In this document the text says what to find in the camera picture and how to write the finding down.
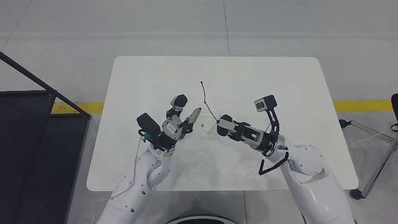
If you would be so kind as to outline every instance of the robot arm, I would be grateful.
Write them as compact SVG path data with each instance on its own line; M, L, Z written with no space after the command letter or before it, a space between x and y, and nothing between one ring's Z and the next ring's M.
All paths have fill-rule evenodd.
M185 95L178 95L171 101L166 120L160 126L147 114L137 118L141 140L148 141L147 150L136 158L134 171L128 172L111 194L98 224L131 224L146 205L152 188L161 183L169 173L169 163L177 141L193 131L193 124L199 117L197 108L182 122L183 107L187 104Z
M270 133L224 115L217 121L218 134L248 144L275 164L263 170L262 160L259 175L280 167L306 223L354 224L348 199L321 152L315 146L295 146L285 136L279 135L279 122L274 111L277 104L273 95L254 104L258 112L266 111L271 121ZM311 179L300 182L294 172Z

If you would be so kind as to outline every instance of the yellow tape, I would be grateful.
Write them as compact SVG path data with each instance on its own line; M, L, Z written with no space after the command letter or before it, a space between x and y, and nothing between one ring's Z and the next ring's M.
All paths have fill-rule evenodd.
M102 114L103 102L78 102L80 108L89 114ZM336 111L392 111L391 100L333 100ZM56 102L53 114L77 113L64 102Z
M104 102L76 102L76 105L89 114L102 114L102 110L104 109ZM55 102L51 113L60 114L78 112L64 102Z
M391 100L333 100L336 111L392 111Z

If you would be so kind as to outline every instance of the white tabletop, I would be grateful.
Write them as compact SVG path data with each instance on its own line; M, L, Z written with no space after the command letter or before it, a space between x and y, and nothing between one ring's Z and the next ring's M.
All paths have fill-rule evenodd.
M177 143L170 174L156 190L288 189L280 170L258 175L259 152L211 130L215 121L203 104L201 81L217 118L228 114L257 129L265 130L269 120L265 113L257 113L253 102L274 95L280 133L294 144L318 147L344 189L358 186L317 59L118 57L88 174L88 189L112 191L127 171L134 170L139 142L136 118L146 112L162 124L170 100L179 94L188 98L182 118L197 107L203 111L193 133Z

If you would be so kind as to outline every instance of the gray floor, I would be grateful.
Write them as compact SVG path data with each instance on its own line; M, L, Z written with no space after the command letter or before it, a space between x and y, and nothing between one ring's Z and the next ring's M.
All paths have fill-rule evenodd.
M338 113L339 118L355 119L394 136L390 126L396 122L392 112ZM97 220L110 192L90 192L86 179L93 153L96 133L101 120L96 115L90 123L83 159L78 174L72 208L68 223L91 223ZM388 144L376 138L368 141L368 134L348 126L343 130L351 156L363 187L377 163L386 153ZM351 206L359 224L396 223L398 214L398 160L393 158L381 175L367 199L353 200ZM237 223L303 223L299 210L288 190L245 191L245 192L154 192L148 206L136 223L162 224L174 218L194 213L221 215Z
M0 0L0 50L73 101L104 101L120 55L316 57L333 99L388 99L398 91L396 19L397 0ZM5 65L0 79L1 91L38 89ZM392 112L339 115L387 133L395 123ZM109 196L85 185L100 118L90 124L69 223L96 220L104 202L95 200ZM363 185L387 145L377 139L352 145L367 136L344 132ZM369 198L351 202L358 223L397 222L397 169L394 157ZM288 191L154 192L152 198L138 223L190 213L300 223Z

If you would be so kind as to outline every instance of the wire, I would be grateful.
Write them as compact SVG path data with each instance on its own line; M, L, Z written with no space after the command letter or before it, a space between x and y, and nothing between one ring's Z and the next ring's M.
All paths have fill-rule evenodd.
M271 125L271 122L268 124L267 129L266 129L266 132L267 132L267 130L268 130L268 128L269 128L270 125Z
M376 136L378 136L378 135L382 135L382 134L384 134L384 133L377 133L377 134L375 134L375 135L373 135L373 136L371 136L370 138L367 138L367 139L361 139L361 140L357 140L357 141L355 141L352 145L354 145L354 144L356 144L357 142L362 142L362 141L367 141L367 140L369 140L369 139L372 139L373 137L376 137Z
M121 196L122 194L126 193L129 189L131 189L131 187L134 185L135 179L136 179L136 164L137 164L137 156L138 156L138 150L139 150L139 145L140 145L140 143L141 143L141 137L140 137L139 140L138 140L138 147L137 147L137 152L136 152L136 158L135 158L135 160L134 160L134 174L132 175L132 183L130 184L130 186L129 186L126 190L122 191L121 193L118 193L118 194L115 195L115 196L112 196L112 195L111 195L110 197L107 197L107 198L98 199L98 200L95 200L93 203L102 202L102 201L104 201L104 200L109 200L109 199L115 199L116 197ZM95 214L94 214L94 210L93 210L93 218L91 219L91 224L94 223L94 217L95 217Z
M201 84L201 87L203 88L203 96L204 96L204 100L203 100L203 102L204 102L204 104L207 106L207 109L209 109L209 111L210 111L211 115L213 115L214 119L217 121L217 118L216 118L216 116L214 116L213 112L211 112L211 110L210 110L210 107L209 107L209 105L208 105L208 104L207 104L207 102L206 102L206 92L205 92L205 86L203 86L203 82L200 82L200 84Z

